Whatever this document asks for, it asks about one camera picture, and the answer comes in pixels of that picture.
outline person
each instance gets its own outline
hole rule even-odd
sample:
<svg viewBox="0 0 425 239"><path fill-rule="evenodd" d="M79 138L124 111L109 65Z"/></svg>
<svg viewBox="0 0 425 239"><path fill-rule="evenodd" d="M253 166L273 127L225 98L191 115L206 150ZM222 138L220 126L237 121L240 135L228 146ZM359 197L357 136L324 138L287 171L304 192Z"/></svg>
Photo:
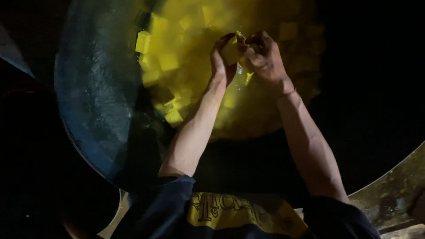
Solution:
<svg viewBox="0 0 425 239"><path fill-rule="evenodd" d="M277 106L295 165L310 194L304 221L283 201L275 211L215 193L193 193L199 159L236 67L225 66L222 37L211 53L212 76L194 114L172 142L157 184L138 192L112 238L380 238L375 227L350 205L328 143L286 74L278 44L258 32L240 45L245 59L277 94Z"/></svg>

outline yellow liquid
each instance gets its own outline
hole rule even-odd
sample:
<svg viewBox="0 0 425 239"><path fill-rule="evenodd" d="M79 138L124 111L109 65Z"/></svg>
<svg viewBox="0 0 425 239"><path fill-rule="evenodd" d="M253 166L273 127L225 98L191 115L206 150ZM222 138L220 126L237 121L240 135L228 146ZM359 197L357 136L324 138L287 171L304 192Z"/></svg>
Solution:
<svg viewBox="0 0 425 239"><path fill-rule="evenodd" d="M143 77L150 79L149 83L144 80L145 87L168 88L175 96L167 105L164 100L169 99L153 97L154 107L162 116L178 111L184 119L208 84L214 42L230 32L240 31L247 37L262 30L278 42L286 71L308 103L320 93L320 54L325 50L323 26L314 22L315 14L312 0L168 0L153 12L145 29L150 33L149 49L140 56ZM282 37L281 28L291 24L297 30L284 30ZM247 77L239 67L224 95L211 139L259 137L282 127L276 98L264 80L254 74L247 83Z"/></svg>

